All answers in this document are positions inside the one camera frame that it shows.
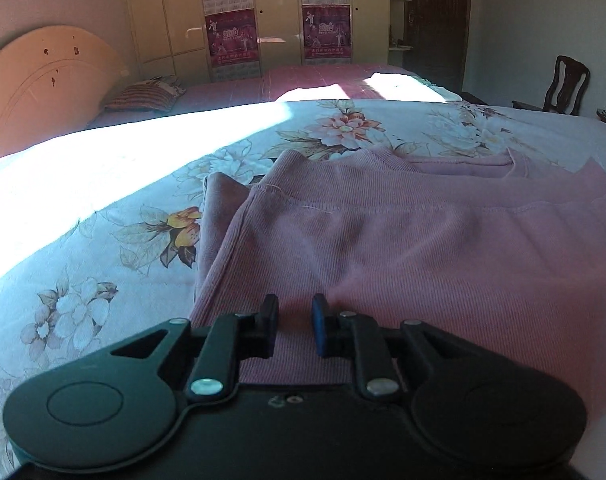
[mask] wooden chair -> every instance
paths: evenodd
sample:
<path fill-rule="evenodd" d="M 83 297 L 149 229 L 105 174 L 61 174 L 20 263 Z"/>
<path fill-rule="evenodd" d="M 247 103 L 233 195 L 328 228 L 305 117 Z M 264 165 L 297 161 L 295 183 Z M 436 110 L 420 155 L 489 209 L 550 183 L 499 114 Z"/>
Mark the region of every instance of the wooden chair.
<path fill-rule="evenodd" d="M 565 73 L 563 76 L 563 85 L 557 96 L 557 104 L 552 104 L 552 97 L 554 93 L 557 91 L 558 81 L 560 78 L 560 70 L 561 70 L 561 62 L 566 66 Z M 576 86 L 581 81 L 583 76 L 586 76 L 583 83 L 581 84 L 581 88 L 576 94 L 576 99 L 574 100 L 574 107 L 570 112 L 570 115 L 579 115 L 579 108 L 581 107 L 581 101 L 583 100 L 583 96 L 586 93 L 587 85 L 590 82 L 590 71 L 587 66 L 583 63 L 579 63 L 578 61 L 572 59 L 567 56 L 558 56 L 557 64 L 554 68 L 554 79 L 552 80 L 552 85 L 548 89 L 548 93 L 545 95 L 545 102 L 542 108 L 528 105 L 527 103 L 522 103 L 520 101 L 512 101 L 512 107 L 519 110 L 532 110 L 535 112 L 554 112 L 557 114 L 566 113 L 566 109 L 568 109 L 568 105 L 570 104 L 570 99 L 574 94 L 574 90 Z"/>

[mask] wooden headboard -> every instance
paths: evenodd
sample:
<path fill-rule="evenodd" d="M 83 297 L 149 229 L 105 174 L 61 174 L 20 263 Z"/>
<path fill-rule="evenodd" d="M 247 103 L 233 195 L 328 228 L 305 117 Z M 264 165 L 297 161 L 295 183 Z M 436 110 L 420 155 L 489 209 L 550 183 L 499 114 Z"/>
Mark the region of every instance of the wooden headboard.
<path fill-rule="evenodd" d="M 83 130 L 129 79 L 118 53 L 82 28 L 43 27 L 14 40 L 0 50 L 0 157 Z"/>

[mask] pink bedsheet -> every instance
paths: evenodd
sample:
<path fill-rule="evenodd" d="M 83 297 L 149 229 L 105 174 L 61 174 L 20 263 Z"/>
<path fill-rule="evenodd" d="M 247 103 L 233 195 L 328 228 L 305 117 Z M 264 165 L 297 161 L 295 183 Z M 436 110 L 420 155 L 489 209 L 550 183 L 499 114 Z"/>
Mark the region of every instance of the pink bedsheet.
<path fill-rule="evenodd" d="M 87 129 L 276 100 L 381 99 L 376 90 L 363 82 L 376 72 L 414 75 L 390 65 L 284 66 L 270 70 L 262 78 L 189 87 L 169 114 L 103 111 Z"/>

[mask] striped pillow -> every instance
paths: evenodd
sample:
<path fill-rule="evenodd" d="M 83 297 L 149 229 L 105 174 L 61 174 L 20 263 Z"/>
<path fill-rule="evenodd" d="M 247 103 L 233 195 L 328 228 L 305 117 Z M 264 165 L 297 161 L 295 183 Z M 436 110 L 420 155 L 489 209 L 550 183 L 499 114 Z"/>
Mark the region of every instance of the striped pillow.
<path fill-rule="evenodd" d="M 142 111 L 158 110 L 169 112 L 176 100 L 185 93 L 179 86 L 178 79 L 171 77 L 156 77 L 128 86 L 123 92 L 105 105 L 106 110 L 113 111 Z"/>

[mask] wardrobe door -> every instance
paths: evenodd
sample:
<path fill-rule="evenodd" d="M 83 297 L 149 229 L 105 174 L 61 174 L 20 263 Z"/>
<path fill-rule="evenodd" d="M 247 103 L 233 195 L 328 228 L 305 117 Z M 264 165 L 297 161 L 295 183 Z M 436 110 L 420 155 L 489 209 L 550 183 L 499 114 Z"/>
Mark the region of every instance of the wardrobe door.
<path fill-rule="evenodd" d="M 389 0 L 352 0 L 352 62 L 387 64 Z"/>
<path fill-rule="evenodd" d="M 141 63 L 141 75 L 143 76 L 143 79 L 175 75 L 174 72 L 174 59 L 172 56 Z"/>
<path fill-rule="evenodd" d="M 182 54 L 205 48 L 201 0 L 163 0 L 172 53 Z"/>
<path fill-rule="evenodd" d="M 128 0 L 138 60 L 146 63 L 172 54 L 163 0 Z"/>
<path fill-rule="evenodd" d="M 255 0 L 261 70 L 301 64 L 299 0 Z"/>
<path fill-rule="evenodd" d="M 209 83 L 208 57 L 204 48 L 174 56 L 174 68 L 184 86 Z"/>

